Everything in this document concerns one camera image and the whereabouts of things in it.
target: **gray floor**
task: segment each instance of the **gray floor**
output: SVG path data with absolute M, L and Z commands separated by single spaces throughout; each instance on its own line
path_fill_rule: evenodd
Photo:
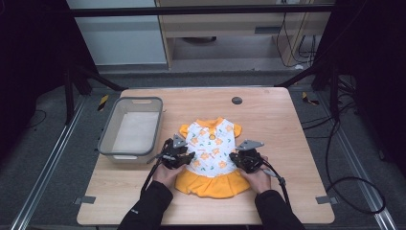
M 243 49 L 241 44 L 249 44 Z M 190 44 L 183 40 L 177 42 L 178 53 L 170 70 L 142 71 L 136 74 L 105 75 L 123 86 L 130 87 L 171 87 L 171 86 L 222 86 L 222 85 L 273 85 L 293 77 L 298 73 L 294 68 L 285 68 L 278 59 L 271 39 L 261 37 L 219 37 L 214 43 Z M 290 88 L 301 122 L 326 117 L 322 105 L 305 103 L 302 92 L 306 91 L 310 99 L 321 101 L 320 96 L 328 93 L 313 93 L 308 87 L 311 78 L 299 82 Z M 76 222 L 79 206 L 73 201 L 83 196 L 91 173 L 96 164 L 98 139 L 107 120 L 113 102 L 119 93 L 92 82 L 94 91 L 85 97 L 84 107 L 69 138 L 57 167 L 39 200 L 31 218 L 30 226 L 40 229 L 82 229 Z M 100 99 L 108 94 L 109 100 L 104 111 L 97 111 Z M 344 104 L 351 98 L 342 98 Z M 31 125 L 21 135 L 15 146 L 10 162 L 0 174 L 0 226 L 8 229 L 22 208 L 31 188 L 46 164 L 50 153 L 63 129 L 65 119 L 64 91 L 59 87 L 44 94 L 37 100 L 37 111 Z M 387 199 L 388 211 L 398 229 L 406 229 L 406 180 L 396 166 L 379 160 L 376 148 L 368 129 L 361 117 L 355 113 L 356 107 L 341 114 L 341 129 L 348 136 L 351 146 L 359 158 L 368 176 Z M 317 122 L 303 124 L 304 127 Z M 331 123 L 306 130 L 310 146 L 320 176 L 328 185 L 325 167 L 327 148 L 326 137 Z M 329 166 L 333 179 L 353 175 L 348 158 L 337 136 L 334 136 L 329 151 Z M 367 209 L 368 203 L 357 182 L 345 182 L 337 186 L 352 202 Z M 307 225 L 307 229 L 385 229 L 381 228 L 377 216 L 361 214 L 340 199 L 334 204 L 335 221 L 329 225 Z

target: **yellow object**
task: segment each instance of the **yellow object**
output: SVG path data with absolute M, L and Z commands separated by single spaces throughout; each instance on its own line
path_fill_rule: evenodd
M 188 170 L 178 174 L 175 188 L 184 194 L 196 194 L 213 198 L 228 198 L 250 188 L 250 184 L 238 170 L 215 178 L 198 175 Z
M 105 104 L 107 103 L 107 99 L 108 99 L 108 95 L 102 96 L 101 102 L 99 103 L 99 106 L 98 106 L 98 111 L 104 110 Z
M 195 157 L 177 175 L 175 188 L 185 194 L 214 198 L 235 196 L 249 189 L 249 183 L 229 157 L 241 131 L 240 125 L 221 117 L 182 125 L 179 132 L 188 143 L 188 152 L 194 151 Z

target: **wooden table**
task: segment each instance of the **wooden table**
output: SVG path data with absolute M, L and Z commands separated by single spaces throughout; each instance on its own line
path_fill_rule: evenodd
M 306 142 L 289 92 L 285 88 L 160 88 L 125 90 L 122 96 L 157 96 L 164 102 L 159 145 L 171 138 L 182 124 L 218 116 L 242 126 L 236 142 L 262 141 L 257 150 L 286 179 L 293 212 L 303 223 L 331 223 L 331 206 L 318 204 L 325 196 L 320 175 Z M 233 104 L 241 97 L 242 104 Z M 150 165 L 114 164 L 100 155 L 86 196 L 93 204 L 82 203 L 78 223 L 116 225 L 139 199 Z M 278 180 L 273 188 L 281 192 Z M 173 201 L 162 224 L 260 224 L 251 190 L 232 198 L 201 198 L 172 189 Z

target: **black metal frame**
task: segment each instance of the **black metal frame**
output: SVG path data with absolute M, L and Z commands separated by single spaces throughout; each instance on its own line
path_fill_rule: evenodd
M 295 4 L 295 5 L 237 5 L 237 6 L 189 6 L 116 9 L 73 9 L 69 11 L 46 11 L 46 13 L 73 17 L 145 16 L 176 14 L 218 13 L 266 13 L 266 12 L 335 12 L 348 10 L 350 5 Z
M 281 5 L 237 5 L 237 6 L 188 6 L 188 7 L 152 7 L 152 8 L 116 8 L 116 9 L 73 9 L 69 11 L 44 11 L 48 15 L 57 17 L 110 17 L 110 16 L 145 16 L 145 15 L 177 15 L 177 14 L 219 14 L 219 13 L 277 13 L 277 12 L 337 12 L 353 9 L 353 5 L 336 4 L 281 4 Z M 289 87 L 294 82 L 317 72 L 324 61 L 316 61 L 313 66 L 304 70 L 299 75 L 287 80 L 276 87 Z M 93 78 L 110 88 L 121 91 L 126 89 L 100 77 L 99 74 L 91 73 L 83 68 L 77 69 L 82 74 Z M 74 114 L 73 93 L 70 83 L 69 70 L 65 72 L 66 103 L 68 124 Z

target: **black cable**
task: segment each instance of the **black cable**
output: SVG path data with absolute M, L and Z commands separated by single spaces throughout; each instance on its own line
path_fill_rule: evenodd
M 342 108 L 340 108 L 340 110 L 338 110 L 338 113 L 343 112 L 345 109 L 349 108 L 351 105 L 353 105 L 353 103 L 348 103 L 348 104 L 346 104 L 345 106 L 343 106 Z M 311 122 L 314 122 L 314 121 L 322 120 L 322 119 L 324 119 L 324 118 L 326 118 L 326 119 L 323 120 L 321 123 L 318 123 L 318 124 L 313 125 L 313 126 L 304 127 L 303 130 L 311 129 L 311 128 L 314 128 L 314 127 L 319 127 L 319 126 L 325 124 L 326 122 L 328 122 L 329 120 L 333 119 L 332 117 L 323 117 L 323 118 L 317 118 L 317 119 L 314 119 L 314 120 L 308 121 L 308 122 L 302 122 L 302 124 L 311 123 Z
M 281 186 L 281 188 L 282 188 L 283 197 L 284 197 L 284 202 L 287 204 L 287 206 L 290 208 L 290 210 L 292 210 L 292 207 L 291 207 L 291 205 L 290 205 L 289 195 L 287 194 L 286 182 L 285 182 L 284 178 L 281 177 L 281 176 L 277 173 L 277 171 L 272 167 L 272 165 L 271 165 L 268 161 L 262 159 L 262 162 L 263 162 L 263 164 L 264 164 L 266 167 L 268 167 L 268 168 L 275 174 L 275 176 L 278 178 L 278 180 L 279 180 L 279 182 L 280 182 L 280 186 Z
M 362 6 L 361 7 L 359 7 L 359 10 L 358 10 L 358 12 L 355 14 L 355 16 L 351 19 L 351 21 L 345 26 L 345 28 L 341 31 L 341 33 L 340 34 L 338 34 L 337 36 L 335 36 L 334 37 L 334 40 L 332 41 L 332 42 L 330 42 L 330 44 L 328 45 L 328 47 L 327 48 L 325 48 L 325 50 L 319 55 L 319 56 L 317 56 L 317 58 L 314 58 L 314 60 L 313 60 L 313 63 L 314 62 L 317 62 L 317 61 L 322 61 L 323 59 L 326 59 L 325 58 L 325 55 L 330 51 L 330 49 L 332 48 L 332 47 L 334 47 L 335 46 L 335 44 L 340 40 L 340 38 L 344 35 L 344 33 L 350 28 L 350 26 L 352 25 L 352 23 L 354 23 L 355 22 L 355 20 L 358 18 L 358 16 L 361 14 L 361 11 L 362 10 L 364 10 L 364 8 L 365 8 L 365 6 L 367 5 L 367 2 L 368 2 L 368 0 L 364 0 L 364 3 L 362 4 Z M 287 84 L 291 84 L 292 83 L 292 81 L 293 81 L 293 83 L 294 83 L 294 81 L 297 81 L 296 79 L 300 79 L 300 78 L 303 78 L 303 77 L 305 77 L 305 75 L 299 75 L 299 76 L 296 76 L 296 77 L 294 77 L 293 79 L 291 79 L 291 80 L 288 80 L 288 81 L 286 81 L 286 82 L 284 82 L 284 83 L 281 83 L 281 84 L 279 84 L 279 85 L 287 85 Z
M 334 131 L 334 133 L 333 133 L 333 135 L 335 134 L 335 133 L 337 133 L 338 132 L 338 128 L 336 128 L 335 129 L 335 131 Z M 306 136 L 305 138 L 313 138 L 313 139 L 327 139 L 327 138 L 329 138 L 329 136 L 321 136 L 321 137 L 308 137 L 308 136 Z
M 311 42 L 311 51 L 310 51 L 310 65 L 313 64 L 314 58 L 316 56 L 316 35 L 313 36 L 313 40 Z
M 354 85 L 354 83 L 352 82 L 352 79 L 354 78 L 354 76 L 353 75 L 350 75 L 350 85 Z
M 338 78 L 338 88 L 347 93 L 355 93 L 355 88 L 346 81 Z
M 282 20 L 281 28 L 280 28 L 280 30 L 279 30 L 279 32 L 278 32 L 277 39 L 276 39 L 276 40 L 277 40 L 277 50 L 278 50 L 278 53 L 279 53 L 280 57 L 282 58 L 282 53 L 281 53 L 281 50 L 279 49 L 279 37 L 280 37 L 281 31 L 282 31 L 282 28 L 284 28 L 284 32 L 285 32 L 285 34 L 286 34 L 287 43 L 288 43 L 289 49 L 290 49 L 290 55 L 291 55 L 291 56 L 293 57 L 293 59 L 297 62 L 295 65 L 287 65 L 287 64 L 285 64 L 285 63 L 283 62 L 283 59 L 282 59 L 282 64 L 283 64 L 283 66 L 284 66 L 284 67 L 294 67 L 294 66 L 296 66 L 297 64 L 303 64 L 303 63 L 305 63 L 305 61 L 297 60 L 297 59 L 295 58 L 294 54 L 293 54 L 292 45 L 290 44 L 290 40 L 289 40 L 289 37 L 288 37 L 288 35 L 287 35 L 287 30 L 286 30 L 286 12 L 283 13 L 283 20 Z
M 44 121 L 45 121 L 45 119 L 47 118 L 47 112 L 45 112 L 44 110 L 37 109 L 35 112 L 42 112 L 42 113 L 44 114 L 44 117 L 42 118 L 42 120 L 41 120 L 41 121 L 37 122 L 37 123 L 36 123 L 36 124 L 34 124 L 34 125 L 27 126 L 26 128 L 36 127 L 36 126 L 38 126 L 39 124 L 41 124 L 42 122 L 44 122 Z
M 344 98 L 344 97 L 346 97 L 346 96 L 349 96 L 349 97 L 353 98 L 353 94 L 352 94 L 352 93 L 343 93 L 343 94 L 340 94 L 340 96 L 338 96 L 338 99 L 340 100 L 341 98 Z
M 346 176 L 346 177 L 342 177 L 342 178 L 340 178 L 340 179 L 337 179 L 337 180 L 334 181 L 334 182 L 333 182 L 332 179 L 331 179 L 331 176 L 330 176 L 330 173 L 329 173 L 329 167 L 328 167 L 328 153 L 329 153 L 329 148 L 330 148 L 330 145 L 331 145 L 332 137 L 333 137 L 333 135 L 334 135 L 334 133 L 335 133 L 335 129 L 336 129 L 337 125 L 339 125 L 339 123 L 340 123 L 340 120 L 338 120 L 338 121 L 336 121 L 336 122 L 334 123 L 333 128 L 332 128 L 332 130 L 331 130 L 331 132 L 330 132 L 330 135 L 329 135 L 329 137 L 328 137 L 328 142 L 327 142 L 326 161 L 325 161 L 325 164 L 326 164 L 327 179 L 328 179 L 328 182 L 329 182 L 330 185 L 327 187 L 326 192 L 328 192 L 330 189 L 334 190 L 334 192 L 335 192 L 338 196 L 340 196 L 350 207 L 352 207 L 352 208 L 355 209 L 356 211 L 359 211 L 359 212 L 364 213 L 364 214 L 369 214 L 369 215 L 379 214 L 379 213 L 382 212 L 382 211 L 385 209 L 385 207 L 386 207 L 385 196 L 383 196 L 382 193 L 379 191 L 379 189 L 378 189 L 375 185 L 373 185 L 370 181 L 368 181 L 368 180 L 366 180 L 366 179 L 363 179 L 363 178 L 360 178 L 360 177 L 356 177 L 356 176 Z M 379 209 L 376 210 L 376 211 L 370 211 L 370 210 L 365 210 L 365 209 L 359 208 L 359 207 L 357 207 L 356 205 L 354 205 L 353 203 L 351 203 L 351 202 L 350 202 L 349 200 L 347 200 L 340 192 L 338 192 L 338 190 L 335 188 L 335 185 L 336 185 L 336 184 L 341 183 L 341 182 L 346 181 L 346 180 L 360 180 L 360 181 L 362 181 L 362 182 L 364 182 L 364 183 L 367 183 L 367 184 L 371 185 L 371 186 L 379 193 L 379 196 L 381 197 L 381 200 L 382 200 L 382 207 L 379 208 Z
M 310 51 L 302 51 L 302 46 L 303 46 L 303 44 L 304 44 L 304 41 L 305 41 L 305 35 L 302 36 L 301 42 L 299 43 L 299 48 L 298 48 L 298 54 L 299 54 L 299 56 L 302 57 L 302 58 L 309 58 L 311 55 L 314 56 L 314 54 L 315 54 L 316 52 L 314 51 L 313 48 L 311 48 Z
M 160 153 L 164 152 L 164 149 L 169 145 L 170 142 L 171 142 L 171 139 L 168 139 L 167 141 L 165 141 L 164 145 L 162 146 L 162 149 L 161 149 Z M 149 172 L 149 174 L 147 176 L 147 179 L 146 179 L 146 182 L 144 182 L 143 188 L 141 188 L 140 197 L 143 196 L 144 192 L 147 190 L 147 186 L 149 184 L 149 181 L 151 180 L 151 177 L 155 173 L 158 166 L 162 163 L 162 161 L 161 161 L 162 158 L 161 157 L 158 157 L 158 159 L 156 160 L 155 165 L 152 167 L 151 171 Z
M 144 182 L 143 188 L 141 188 L 141 193 L 140 193 L 140 198 L 143 196 L 144 192 L 147 190 L 147 186 L 149 184 L 149 181 L 151 180 L 151 177 L 153 176 L 153 174 L 155 173 L 156 169 L 158 168 L 158 166 L 161 164 L 161 158 L 158 158 L 158 160 L 156 161 L 155 165 L 152 167 L 151 171 L 149 172 L 146 182 Z

